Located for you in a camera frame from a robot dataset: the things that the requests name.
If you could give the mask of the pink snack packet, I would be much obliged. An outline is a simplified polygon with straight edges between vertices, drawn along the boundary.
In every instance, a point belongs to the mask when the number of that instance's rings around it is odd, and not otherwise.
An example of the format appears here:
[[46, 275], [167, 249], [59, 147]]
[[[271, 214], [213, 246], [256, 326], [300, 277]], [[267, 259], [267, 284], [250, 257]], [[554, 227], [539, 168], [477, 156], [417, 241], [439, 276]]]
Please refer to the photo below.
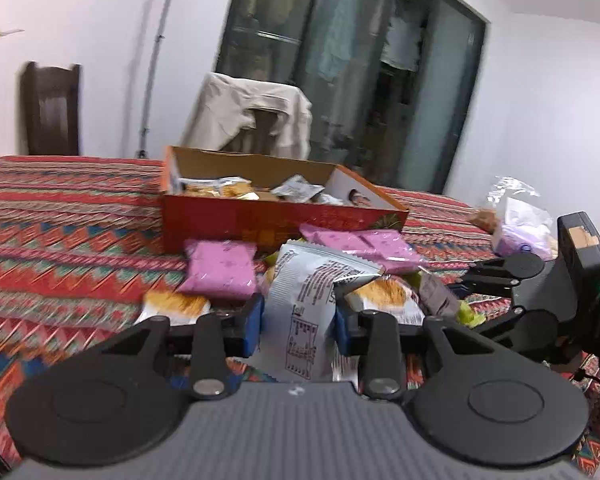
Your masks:
[[187, 270], [179, 294], [247, 300], [257, 291], [253, 257], [257, 247], [234, 240], [186, 240]]
[[307, 242], [380, 264], [390, 274], [413, 273], [426, 266], [425, 258], [396, 230], [335, 231], [302, 224], [300, 233]]

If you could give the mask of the orange white snack packet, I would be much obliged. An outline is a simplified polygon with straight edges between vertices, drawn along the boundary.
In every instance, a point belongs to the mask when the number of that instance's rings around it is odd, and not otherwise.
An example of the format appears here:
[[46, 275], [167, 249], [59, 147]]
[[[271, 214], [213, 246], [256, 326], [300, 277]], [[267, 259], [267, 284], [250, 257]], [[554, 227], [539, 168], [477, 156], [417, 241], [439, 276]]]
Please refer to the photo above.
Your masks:
[[140, 315], [135, 323], [153, 316], [164, 316], [172, 326], [195, 324], [210, 312], [210, 301], [204, 296], [178, 294], [177, 292], [146, 292]]

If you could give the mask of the orange white snack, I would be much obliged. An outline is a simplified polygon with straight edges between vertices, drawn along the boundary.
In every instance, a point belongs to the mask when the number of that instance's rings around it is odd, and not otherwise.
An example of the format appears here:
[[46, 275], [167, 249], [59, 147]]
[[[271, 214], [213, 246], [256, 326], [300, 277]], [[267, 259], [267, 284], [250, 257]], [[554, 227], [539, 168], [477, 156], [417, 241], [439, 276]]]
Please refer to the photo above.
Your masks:
[[391, 314], [399, 324], [422, 326], [424, 312], [418, 295], [397, 276], [382, 276], [353, 292], [344, 299], [356, 312], [373, 310]]

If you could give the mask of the white printed snack packet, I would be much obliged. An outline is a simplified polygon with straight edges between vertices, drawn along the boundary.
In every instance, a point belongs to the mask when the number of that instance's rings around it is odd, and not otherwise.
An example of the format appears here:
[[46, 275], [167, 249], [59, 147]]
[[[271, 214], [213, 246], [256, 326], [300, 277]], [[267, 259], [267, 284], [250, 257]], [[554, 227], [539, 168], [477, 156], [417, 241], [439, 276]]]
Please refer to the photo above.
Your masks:
[[332, 378], [336, 295], [379, 278], [382, 266], [321, 245], [280, 248], [251, 364], [280, 382]]

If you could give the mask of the green snack bar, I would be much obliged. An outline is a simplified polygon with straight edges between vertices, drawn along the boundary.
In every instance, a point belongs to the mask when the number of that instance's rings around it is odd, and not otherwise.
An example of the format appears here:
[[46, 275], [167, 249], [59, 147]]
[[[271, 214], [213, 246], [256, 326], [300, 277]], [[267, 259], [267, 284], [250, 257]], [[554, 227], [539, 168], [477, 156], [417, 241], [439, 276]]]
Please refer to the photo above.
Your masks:
[[470, 304], [464, 300], [460, 300], [460, 306], [456, 312], [455, 319], [457, 322], [468, 328], [475, 328], [486, 322], [486, 317], [482, 313], [476, 312]]

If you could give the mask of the purple tissue pack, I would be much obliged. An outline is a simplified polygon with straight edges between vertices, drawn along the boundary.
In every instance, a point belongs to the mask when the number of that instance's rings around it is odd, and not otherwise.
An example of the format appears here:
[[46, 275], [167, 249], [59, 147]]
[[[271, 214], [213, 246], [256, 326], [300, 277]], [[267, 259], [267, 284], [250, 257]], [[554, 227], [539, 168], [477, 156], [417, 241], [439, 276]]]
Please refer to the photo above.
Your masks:
[[541, 208], [507, 197], [503, 215], [492, 235], [492, 250], [501, 257], [532, 252], [544, 261], [557, 257], [553, 218]]

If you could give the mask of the clear plastic bag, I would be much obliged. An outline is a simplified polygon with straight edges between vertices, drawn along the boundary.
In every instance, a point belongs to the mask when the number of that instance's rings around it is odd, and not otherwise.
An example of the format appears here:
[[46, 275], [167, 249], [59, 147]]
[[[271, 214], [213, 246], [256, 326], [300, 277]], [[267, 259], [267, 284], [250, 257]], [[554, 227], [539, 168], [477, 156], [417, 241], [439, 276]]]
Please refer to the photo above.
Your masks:
[[504, 204], [508, 198], [523, 202], [536, 202], [540, 193], [530, 184], [514, 177], [496, 176], [486, 193], [486, 204], [496, 208]]

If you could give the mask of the colourful patterned tablecloth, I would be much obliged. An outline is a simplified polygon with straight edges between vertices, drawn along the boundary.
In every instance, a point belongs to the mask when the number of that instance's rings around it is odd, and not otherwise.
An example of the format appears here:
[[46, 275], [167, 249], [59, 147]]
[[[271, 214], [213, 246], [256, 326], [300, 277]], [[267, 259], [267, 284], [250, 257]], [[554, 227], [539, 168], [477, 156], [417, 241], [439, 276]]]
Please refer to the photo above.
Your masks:
[[[182, 252], [163, 248], [162, 162], [76, 156], [0, 158], [0, 314], [42, 300], [38, 314], [88, 316], [108, 338], [136, 323], [116, 321], [105, 302], [137, 304], [180, 278]], [[240, 177], [189, 180], [190, 196], [256, 200]], [[294, 203], [341, 205], [321, 185], [293, 176], [273, 194]], [[337, 347], [332, 378], [280, 382], [230, 356], [238, 389], [190, 404], [180, 426], [147, 452], [103, 467], [61, 467], [21, 457], [14, 479], [575, 479], [569, 454], [527, 468], [464, 463], [427, 442], [399, 405], [363, 396], [358, 358]]]

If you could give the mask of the orange cardboard snack box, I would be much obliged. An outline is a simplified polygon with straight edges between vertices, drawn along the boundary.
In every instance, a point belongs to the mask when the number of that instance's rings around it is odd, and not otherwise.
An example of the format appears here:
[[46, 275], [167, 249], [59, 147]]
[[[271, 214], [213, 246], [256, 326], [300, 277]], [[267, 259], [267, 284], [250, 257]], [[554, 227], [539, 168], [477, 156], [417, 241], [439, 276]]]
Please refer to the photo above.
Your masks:
[[[293, 176], [321, 185], [341, 205], [313, 200], [294, 203], [273, 194]], [[259, 197], [190, 196], [189, 180], [240, 177], [251, 182]], [[161, 177], [163, 248], [168, 254], [184, 250], [186, 240], [243, 240], [262, 250], [275, 250], [300, 235], [310, 224], [337, 231], [394, 229], [400, 231], [408, 209], [352, 170], [327, 162], [225, 153], [169, 146]]]

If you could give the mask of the black framed glass door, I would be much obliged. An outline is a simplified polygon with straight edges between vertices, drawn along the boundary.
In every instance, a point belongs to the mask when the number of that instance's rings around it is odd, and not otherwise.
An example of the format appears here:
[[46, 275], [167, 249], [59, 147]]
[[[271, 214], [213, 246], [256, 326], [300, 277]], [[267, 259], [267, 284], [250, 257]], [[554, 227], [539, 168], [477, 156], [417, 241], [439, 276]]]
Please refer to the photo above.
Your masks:
[[300, 88], [312, 159], [440, 193], [485, 34], [458, 0], [232, 0], [216, 67]]

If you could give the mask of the chair with beige jacket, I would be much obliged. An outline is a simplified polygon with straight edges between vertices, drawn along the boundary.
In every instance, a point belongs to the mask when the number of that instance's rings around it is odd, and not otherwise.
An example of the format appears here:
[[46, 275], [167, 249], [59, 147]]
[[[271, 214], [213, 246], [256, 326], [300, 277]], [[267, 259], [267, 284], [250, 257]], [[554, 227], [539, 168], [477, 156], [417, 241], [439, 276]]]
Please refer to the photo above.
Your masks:
[[290, 148], [278, 144], [282, 128], [289, 116], [274, 110], [250, 110], [252, 128], [241, 128], [232, 140], [220, 148], [221, 152], [290, 157]]

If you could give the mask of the beige jacket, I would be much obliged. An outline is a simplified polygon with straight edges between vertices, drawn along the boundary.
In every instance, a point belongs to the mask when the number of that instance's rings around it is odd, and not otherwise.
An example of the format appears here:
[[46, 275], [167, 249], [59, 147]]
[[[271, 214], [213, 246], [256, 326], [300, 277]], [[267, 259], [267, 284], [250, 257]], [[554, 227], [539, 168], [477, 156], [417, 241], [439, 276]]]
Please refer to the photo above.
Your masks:
[[257, 112], [275, 116], [268, 134], [273, 140], [271, 155], [309, 156], [312, 104], [299, 88], [220, 73], [204, 77], [180, 145], [219, 151], [242, 130], [256, 128]]

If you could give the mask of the dark wooden chair left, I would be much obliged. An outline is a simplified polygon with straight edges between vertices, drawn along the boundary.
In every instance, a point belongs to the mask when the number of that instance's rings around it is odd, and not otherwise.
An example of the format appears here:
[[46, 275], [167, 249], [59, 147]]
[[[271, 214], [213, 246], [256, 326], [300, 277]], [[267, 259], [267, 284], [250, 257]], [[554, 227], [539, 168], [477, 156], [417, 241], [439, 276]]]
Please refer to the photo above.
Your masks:
[[28, 155], [80, 154], [81, 66], [27, 62], [20, 75], [20, 113]]

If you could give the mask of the light stand with lamp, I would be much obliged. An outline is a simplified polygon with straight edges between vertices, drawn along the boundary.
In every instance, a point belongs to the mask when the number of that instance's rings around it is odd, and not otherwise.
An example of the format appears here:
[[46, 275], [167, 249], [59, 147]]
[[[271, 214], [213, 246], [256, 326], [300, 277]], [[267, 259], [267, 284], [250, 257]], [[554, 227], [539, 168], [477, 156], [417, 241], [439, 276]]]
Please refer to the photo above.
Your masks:
[[140, 131], [138, 132], [138, 147], [135, 156], [138, 159], [148, 159], [147, 138], [149, 133], [149, 118], [151, 112], [152, 95], [154, 94], [156, 75], [158, 70], [158, 59], [166, 32], [166, 22], [168, 21], [170, 9], [173, 0], [163, 0], [160, 11], [158, 26], [154, 36], [154, 42], [151, 47], [147, 79], [145, 84], [142, 114], [140, 114]]

